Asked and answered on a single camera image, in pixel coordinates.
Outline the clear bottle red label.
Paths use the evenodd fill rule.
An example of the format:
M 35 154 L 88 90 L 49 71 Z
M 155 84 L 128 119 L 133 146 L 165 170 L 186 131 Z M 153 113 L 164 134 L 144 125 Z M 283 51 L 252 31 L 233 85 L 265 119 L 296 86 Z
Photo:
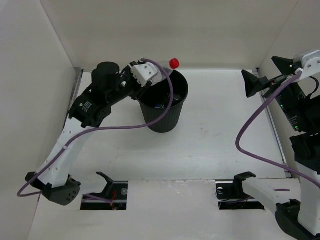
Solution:
M 152 86 L 155 86 L 167 79 L 166 75 L 162 73 L 158 66 L 161 66 L 166 74 L 170 76 L 173 71 L 180 66 L 180 61 L 177 58 L 172 58 L 170 60 L 157 62 L 157 64 L 151 62 L 151 64 L 154 65 L 155 69 L 157 70 L 156 76 L 151 79 Z

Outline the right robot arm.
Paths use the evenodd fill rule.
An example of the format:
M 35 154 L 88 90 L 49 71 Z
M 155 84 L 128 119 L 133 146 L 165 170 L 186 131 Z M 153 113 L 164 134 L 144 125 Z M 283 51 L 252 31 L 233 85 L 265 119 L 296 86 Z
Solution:
M 243 70 L 245 94 L 248 98 L 264 92 L 264 103 L 253 113 L 238 133 L 235 146 L 252 157 L 240 141 L 253 121 L 277 102 L 291 127 L 298 132 L 290 138 L 296 168 L 289 172 L 300 178 L 300 199 L 290 199 L 264 185 L 251 172 L 234 177 L 232 192 L 238 198 L 246 195 L 263 204 L 275 216 L 280 229 L 296 240 L 317 240 L 320 237 L 320 98 L 305 94 L 299 82 L 314 79 L 320 72 L 320 52 L 310 50 L 292 59 L 273 56 L 280 75 L 268 79 Z

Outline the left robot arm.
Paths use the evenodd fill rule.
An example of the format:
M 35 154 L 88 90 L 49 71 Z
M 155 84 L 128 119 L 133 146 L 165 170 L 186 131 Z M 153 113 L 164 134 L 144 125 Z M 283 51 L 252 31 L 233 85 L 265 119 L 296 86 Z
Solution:
M 112 112 L 112 106 L 130 97 L 136 100 L 152 85 L 157 69 L 147 62 L 131 62 L 123 70 L 115 62 L 102 62 L 91 73 L 91 84 L 71 106 L 64 128 L 43 165 L 26 175 L 50 202 L 66 206 L 80 192 L 71 168 L 88 138 Z

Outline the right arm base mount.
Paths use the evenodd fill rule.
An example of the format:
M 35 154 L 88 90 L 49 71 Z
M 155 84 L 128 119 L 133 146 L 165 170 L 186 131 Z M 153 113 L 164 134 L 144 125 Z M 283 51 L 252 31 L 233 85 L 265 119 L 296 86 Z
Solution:
M 237 193 L 232 181 L 217 181 L 215 196 L 221 211 L 265 210 L 265 207 L 253 197 Z

